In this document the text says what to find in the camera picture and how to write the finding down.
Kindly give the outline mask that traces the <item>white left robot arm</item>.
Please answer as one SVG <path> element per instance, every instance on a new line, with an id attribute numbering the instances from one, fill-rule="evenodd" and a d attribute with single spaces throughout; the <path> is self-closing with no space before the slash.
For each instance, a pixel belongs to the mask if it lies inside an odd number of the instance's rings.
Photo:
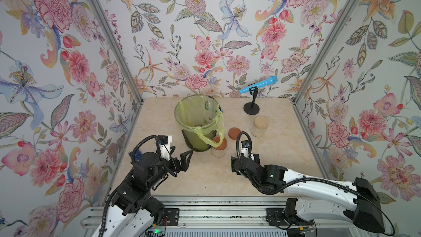
<path id="1" fill-rule="evenodd" d="M 186 172 L 192 150 L 174 158 L 172 136 L 151 135 L 141 140 L 132 150 L 132 168 L 123 181 L 107 197 L 100 226 L 95 237 L 163 237 L 156 230 L 167 226 L 169 215 L 165 205 L 151 193 L 170 176 Z"/>

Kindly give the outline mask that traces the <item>clear plastic rice jar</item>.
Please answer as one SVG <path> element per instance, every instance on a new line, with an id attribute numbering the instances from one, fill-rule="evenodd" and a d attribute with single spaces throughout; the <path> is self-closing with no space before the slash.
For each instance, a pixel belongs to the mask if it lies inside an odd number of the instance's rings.
<path id="1" fill-rule="evenodd" d="M 266 117 L 259 116 L 253 120 L 253 126 L 251 129 L 252 135 L 255 137 L 263 137 L 266 134 L 269 121 Z"/>

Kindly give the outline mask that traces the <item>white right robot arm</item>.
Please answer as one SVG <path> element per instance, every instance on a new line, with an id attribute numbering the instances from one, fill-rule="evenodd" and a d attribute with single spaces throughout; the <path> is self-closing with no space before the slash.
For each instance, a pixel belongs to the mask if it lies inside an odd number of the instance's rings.
<path id="1" fill-rule="evenodd" d="M 236 138 L 236 155 L 231 159 L 231 169 L 247 178 L 264 195 L 303 195 L 332 205 L 311 205 L 290 198 L 284 209 L 284 218 L 290 224 L 319 218 L 351 222 L 366 232 L 386 233 L 386 216 L 381 209 L 379 194 L 366 179 L 339 182 L 307 176 L 283 166 L 262 166 L 259 155 L 252 152 L 250 135 L 244 131 Z"/>

